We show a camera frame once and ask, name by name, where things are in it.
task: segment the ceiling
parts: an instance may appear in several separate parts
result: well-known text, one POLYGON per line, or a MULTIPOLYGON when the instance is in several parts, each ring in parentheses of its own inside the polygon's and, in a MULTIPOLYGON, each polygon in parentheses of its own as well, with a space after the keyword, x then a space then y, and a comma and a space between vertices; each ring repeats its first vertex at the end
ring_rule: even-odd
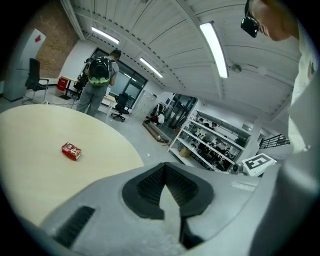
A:
POLYGON ((71 0, 87 40, 122 51, 121 60, 164 91, 204 99, 238 114, 274 121, 286 118, 300 51, 294 38, 252 38, 240 28, 246 0, 71 0), (220 78, 199 25, 213 21, 229 69, 220 78), (91 27, 120 40, 119 44, 91 27), (159 78, 139 61, 144 58, 159 78))

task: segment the white wall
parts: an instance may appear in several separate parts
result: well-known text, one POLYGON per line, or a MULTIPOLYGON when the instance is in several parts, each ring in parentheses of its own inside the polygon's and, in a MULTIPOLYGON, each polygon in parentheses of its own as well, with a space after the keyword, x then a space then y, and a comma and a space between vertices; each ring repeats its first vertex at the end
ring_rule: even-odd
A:
POLYGON ((160 102, 165 104, 168 98, 172 100, 175 95, 172 92, 162 90, 158 85, 156 85, 153 81, 150 81, 150 80, 146 82, 143 89, 148 91, 151 94, 156 95, 156 101, 154 102, 154 107, 160 102))
POLYGON ((259 149, 258 154, 265 153, 269 157, 276 160, 285 160, 291 156, 294 152, 294 147, 291 144, 269 147, 264 149, 259 149))
POLYGON ((84 61, 91 57, 96 48, 97 45, 92 41, 79 40, 66 58, 59 77, 77 78, 85 67, 84 61))
POLYGON ((195 110, 201 111, 205 114, 218 118, 220 120, 226 121, 230 125, 237 128, 242 128, 243 124, 247 121, 243 116, 235 114, 231 111, 213 106, 210 104, 203 105, 202 101, 199 100, 196 104, 195 110))

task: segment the ceiling beam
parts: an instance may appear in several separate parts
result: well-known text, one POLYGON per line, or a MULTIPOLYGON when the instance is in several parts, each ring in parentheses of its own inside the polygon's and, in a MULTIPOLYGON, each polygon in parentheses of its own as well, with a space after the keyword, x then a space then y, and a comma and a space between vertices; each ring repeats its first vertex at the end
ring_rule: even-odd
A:
POLYGON ((86 40, 85 35, 81 30, 81 26, 80 26, 79 21, 76 17, 75 11, 71 5, 70 0, 60 0, 60 1, 61 1, 62 7, 63 7, 66 15, 68 16, 76 34, 78 35, 78 37, 81 40, 86 40))
POLYGON ((201 25, 200 20, 197 18, 194 11, 190 8, 190 6, 184 0, 171 0, 171 2, 178 8, 178 10, 181 12, 181 14, 189 22, 194 34, 197 35, 199 37, 199 39, 201 39, 201 43, 203 45, 203 48, 204 48, 206 54, 208 56, 211 56, 212 63, 210 65, 211 65, 211 68, 213 71, 214 82, 215 82, 215 85, 217 88, 219 99, 222 100, 223 90, 222 90, 221 78, 220 78, 220 75, 218 72, 215 58, 210 50, 210 46, 209 46, 204 34, 200 30, 200 25, 201 25))
MULTIPOLYGON (((105 42, 103 42, 102 40, 96 38, 95 36, 91 36, 88 40, 92 41, 95 44, 97 44, 97 46, 101 50, 104 50, 106 52, 111 52, 112 50, 114 50, 114 48, 112 46, 106 44, 105 42)), ((160 84, 159 81, 157 81, 157 79, 153 75, 151 75, 150 73, 145 71, 145 69, 143 67, 141 67, 138 63, 134 62, 132 59, 130 59, 126 55, 124 55, 124 54, 121 55, 121 61, 124 64, 128 65, 130 68, 134 69, 136 72, 138 72, 140 75, 142 75, 146 79, 151 80, 152 82, 154 82, 162 90, 164 90, 166 88, 165 86, 160 84)))
POLYGON ((292 98, 292 94, 290 94, 288 96, 288 98, 286 98, 286 100, 284 101, 284 103, 282 103, 282 105, 272 114, 271 116, 271 122, 274 122, 275 120, 277 120, 279 117, 281 117, 285 112, 288 111, 288 108, 291 105, 291 98, 292 98))
MULTIPOLYGON (((75 7, 74 8, 74 12, 75 14, 85 17, 89 20, 91 20, 91 14, 90 11, 84 10, 84 9, 80 9, 75 7)), ((133 36, 132 34, 130 34, 128 31, 126 31, 125 29, 121 28, 120 26, 118 26, 117 24, 101 17, 101 16, 96 16, 93 18, 93 20, 97 23, 100 23, 101 25, 107 27, 108 29, 112 30, 113 32, 117 33, 118 35, 120 35, 121 37, 125 38, 126 40, 129 40, 131 43, 135 44, 137 47, 140 48, 140 50, 150 59, 152 60, 156 65, 158 65, 159 69, 161 70, 162 67, 165 65, 165 63, 158 58, 158 56, 156 54, 154 54, 152 52, 152 50, 150 50, 146 45, 144 45, 140 40, 138 40, 138 38, 136 38, 135 36, 133 36)), ((178 77, 176 77, 171 70, 167 69, 165 71, 165 75, 163 76, 163 78, 161 78, 162 80, 166 80, 167 84, 171 84, 173 83, 174 85, 177 85, 178 87, 180 87, 182 90, 185 90, 185 86, 182 84, 182 82, 179 80, 178 77)))

